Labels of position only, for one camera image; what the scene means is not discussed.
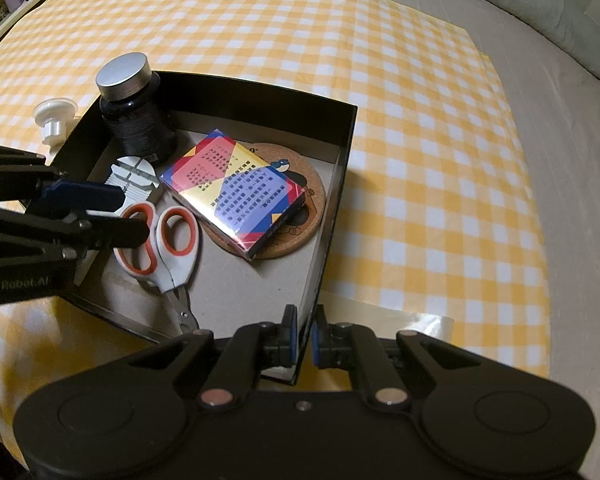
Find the scissors handle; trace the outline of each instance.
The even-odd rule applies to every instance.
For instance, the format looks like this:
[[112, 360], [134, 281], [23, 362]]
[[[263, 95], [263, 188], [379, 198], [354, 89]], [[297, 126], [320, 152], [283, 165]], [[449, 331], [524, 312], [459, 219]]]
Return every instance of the scissors handle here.
[[141, 282], [154, 283], [161, 292], [173, 288], [173, 281], [169, 269], [163, 264], [156, 242], [156, 228], [158, 227], [158, 213], [151, 202], [138, 202], [127, 207], [120, 215], [122, 218], [131, 218], [138, 213], [144, 213], [146, 224], [149, 228], [149, 237], [144, 243], [144, 249], [149, 257], [149, 266], [139, 269], [131, 262], [126, 254], [119, 248], [113, 249], [116, 260], [122, 269]]
[[[181, 217], [189, 229], [189, 242], [183, 249], [176, 249], [170, 243], [168, 232], [170, 227], [168, 221], [173, 217]], [[198, 245], [200, 243], [200, 228], [193, 213], [180, 205], [174, 205], [164, 210], [158, 219], [155, 230], [158, 254], [164, 265], [171, 273], [173, 287], [185, 285], [193, 272], [193, 267], [198, 257]]]

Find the black box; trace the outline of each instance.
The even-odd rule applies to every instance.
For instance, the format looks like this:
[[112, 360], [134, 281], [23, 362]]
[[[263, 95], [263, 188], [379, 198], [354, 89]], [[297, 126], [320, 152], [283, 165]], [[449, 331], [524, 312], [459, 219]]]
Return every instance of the black box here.
[[[333, 236], [357, 108], [246, 80], [158, 73], [161, 99], [179, 136], [178, 151], [165, 168], [201, 138], [200, 134], [218, 128], [238, 142], [270, 142], [291, 148], [307, 158], [320, 174], [326, 208], [318, 232], [309, 243], [287, 256], [249, 264], [225, 253], [203, 234], [198, 264], [190, 280], [192, 311], [200, 327], [212, 329], [216, 337], [228, 337], [244, 324], [280, 322], [285, 305], [295, 304], [301, 359]], [[96, 100], [59, 150], [54, 165], [66, 171], [70, 179], [104, 182], [110, 165], [122, 155]], [[238, 272], [236, 262], [248, 268], [240, 267]], [[102, 251], [82, 285], [64, 297], [150, 341], [160, 342], [179, 334], [177, 325], [161, 309], [160, 298], [127, 276], [110, 251]], [[296, 370], [268, 370], [266, 374], [285, 382], [294, 382], [297, 377]]]

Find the colorful card box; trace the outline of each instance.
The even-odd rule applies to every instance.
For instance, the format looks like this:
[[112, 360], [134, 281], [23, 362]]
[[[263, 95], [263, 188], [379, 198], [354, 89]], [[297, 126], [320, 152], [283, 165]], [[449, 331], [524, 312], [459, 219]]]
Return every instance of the colorful card box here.
[[304, 190], [220, 130], [160, 178], [247, 260], [304, 203]]

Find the cartoon drawing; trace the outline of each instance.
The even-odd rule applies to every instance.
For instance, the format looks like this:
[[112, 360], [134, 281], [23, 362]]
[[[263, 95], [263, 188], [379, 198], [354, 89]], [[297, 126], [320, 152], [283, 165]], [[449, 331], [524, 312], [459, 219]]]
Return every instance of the cartoon drawing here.
[[271, 167], [275, 168], [280, 173], [284, 173], [285, 176], [289, 177], [296, 184], [298, 184], [298, 186], [304, 189], [304, 205], [295, 215], [287, 220], [286, 224], [283, 225], [274, 235], [274, 238], [278, 238], [280, 241], [282, 241], [282, 238], [286, 237], [280, 235], [299, 235], [302, 232], [301, 227], [309, 221], [309, 219], [312, 217], [312, 214], [315, 215], [317, 213], [314, 200], [312, 199], [312, 196], [315, 194], [315, 192], [313, 189], [309, 189], [307, 187], [307, 180], [304, 175], [296, 173], [295, 171], [289, 171], [290, 164], [286, 158], [281, 158], [280, 160], [272, 162]]

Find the black bottle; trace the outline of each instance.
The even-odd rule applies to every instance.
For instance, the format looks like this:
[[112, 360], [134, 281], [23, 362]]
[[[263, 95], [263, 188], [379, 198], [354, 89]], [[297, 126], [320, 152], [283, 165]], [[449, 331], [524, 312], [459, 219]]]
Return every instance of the black bottle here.
[[160, 109], [160, 76], [152, 72], [141, 52], [109, 61], [96, 76], [100, 112], [125, 155], [149, 162], [166, 160], [175, 148], [176, 135]]

